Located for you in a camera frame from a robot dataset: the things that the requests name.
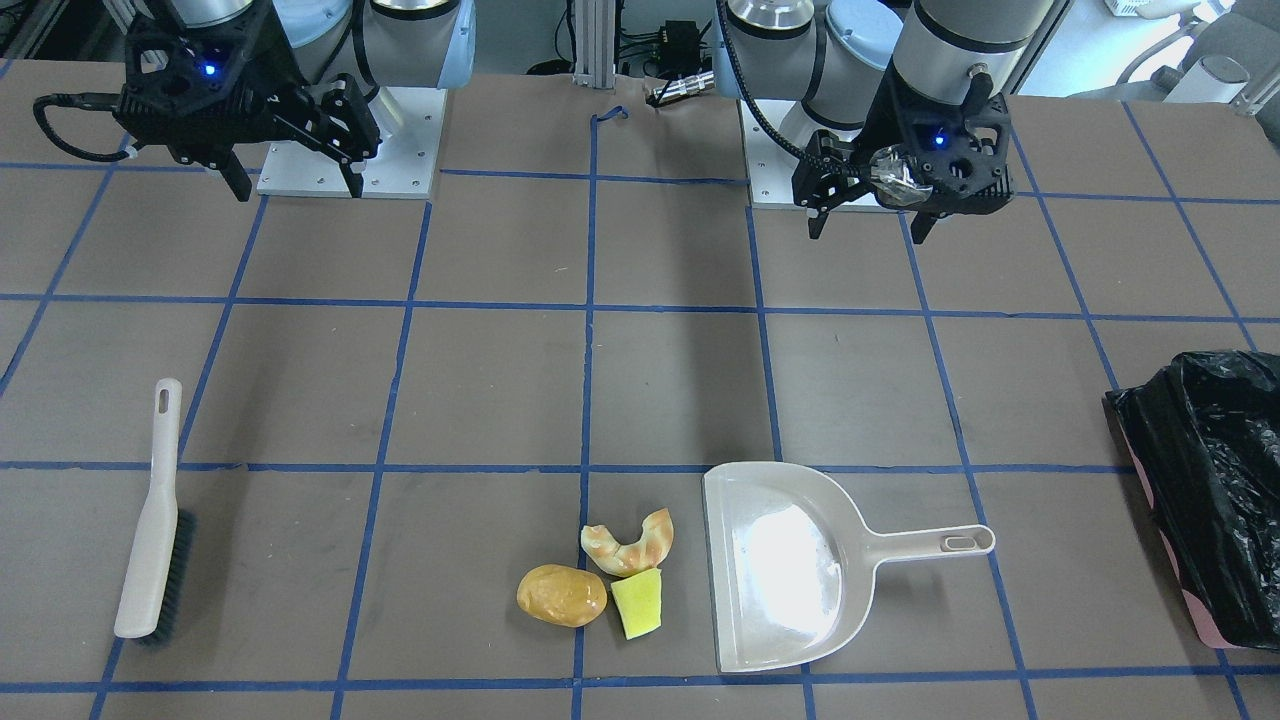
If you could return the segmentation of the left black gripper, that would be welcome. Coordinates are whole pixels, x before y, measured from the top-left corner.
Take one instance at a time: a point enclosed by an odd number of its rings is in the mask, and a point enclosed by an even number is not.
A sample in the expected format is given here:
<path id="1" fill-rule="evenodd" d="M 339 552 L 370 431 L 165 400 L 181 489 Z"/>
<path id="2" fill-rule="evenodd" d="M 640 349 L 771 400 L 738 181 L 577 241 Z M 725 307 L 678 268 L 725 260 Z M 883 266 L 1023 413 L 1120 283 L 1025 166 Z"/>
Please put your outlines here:
<path id="1" fill-rule="evenodd" d="M 960 90 L 955 104 L 936 101 L 888 68 L 852 141 L 814 132 L 792 174 L 808 237 L 822 236 L 837 206 L 868 195 L 882 208 L 915 213 L 913 245 L 925 242 L 940 217 L 988 215 L 1010 204 L 1006 99 L 986 68 L 963 72 Z"/>

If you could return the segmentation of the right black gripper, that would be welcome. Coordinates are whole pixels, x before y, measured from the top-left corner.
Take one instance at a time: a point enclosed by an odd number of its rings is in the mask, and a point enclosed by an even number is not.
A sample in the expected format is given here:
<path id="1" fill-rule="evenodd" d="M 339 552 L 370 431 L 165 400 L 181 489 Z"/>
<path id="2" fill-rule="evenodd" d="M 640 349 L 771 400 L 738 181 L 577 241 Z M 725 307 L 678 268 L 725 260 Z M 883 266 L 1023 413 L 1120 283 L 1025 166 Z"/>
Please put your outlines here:
<path id="1" fill-rule="evenodd" d="M 339 164 L 352 199 L 379 128 L 353 76 L 312 85 L 270 1 L 140 1 L 113 115 L 138 141 L 214 167 L 239 202 L 253 187 L 237 143 L 294 141 Z"/>

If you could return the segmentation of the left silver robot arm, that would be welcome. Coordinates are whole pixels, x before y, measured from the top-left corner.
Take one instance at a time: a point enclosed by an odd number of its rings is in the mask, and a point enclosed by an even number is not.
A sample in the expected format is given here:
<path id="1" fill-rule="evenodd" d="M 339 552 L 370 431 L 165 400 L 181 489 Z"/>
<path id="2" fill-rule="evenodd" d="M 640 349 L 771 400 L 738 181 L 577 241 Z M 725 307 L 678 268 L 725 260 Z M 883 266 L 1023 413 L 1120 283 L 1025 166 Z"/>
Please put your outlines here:
<path id="1" fill-rule="evenodd" d="M 808 233 L 859 199 L 906 211 L 914 243 L 1016 190 L 1005 87 L 1051 1 L 718 1 L 724 94 L 795 167 Z"/>

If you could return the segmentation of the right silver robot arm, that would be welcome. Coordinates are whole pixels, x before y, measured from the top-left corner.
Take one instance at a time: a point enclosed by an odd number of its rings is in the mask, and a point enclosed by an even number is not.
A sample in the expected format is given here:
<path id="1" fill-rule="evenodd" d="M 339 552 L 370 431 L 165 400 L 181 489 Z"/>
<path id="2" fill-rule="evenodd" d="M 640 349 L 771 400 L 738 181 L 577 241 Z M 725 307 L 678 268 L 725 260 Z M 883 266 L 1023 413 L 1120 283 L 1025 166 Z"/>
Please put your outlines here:
<path id="1" fill-rule="evenodd" d="M 237 200 L 426 200 L 471 1 L 140 1 L 113 118 Z"/>

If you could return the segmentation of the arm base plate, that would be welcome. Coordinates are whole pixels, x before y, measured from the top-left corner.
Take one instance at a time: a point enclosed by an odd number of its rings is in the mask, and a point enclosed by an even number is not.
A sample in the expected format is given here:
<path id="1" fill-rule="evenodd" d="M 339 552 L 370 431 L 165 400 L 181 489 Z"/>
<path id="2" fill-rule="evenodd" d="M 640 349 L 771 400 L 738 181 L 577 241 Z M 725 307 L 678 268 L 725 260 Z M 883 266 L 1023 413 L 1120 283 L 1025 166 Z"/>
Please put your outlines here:
<path id="1" fill-rule="evenodd" d="M 756 105 L 771 126 L 797 146 L 806 143 L 819 128 L 799 101 L 758 99 Z M 767 136 L 745 101 L 739 102 L 739 109 L 751 206 L 756 210 L 797 210 L 792 191 L 797 159 Z"/>
<path id="2" fill-rule="evenodd" d="M 361 199 L 430 199 L 448 99 L 443 88 L 380 90 L 372 115 L 381 142 L 361 170 Z M 264 196 L 349 197 L 339 165 L 297 142 L 271 143 L 256 190 Z"/>

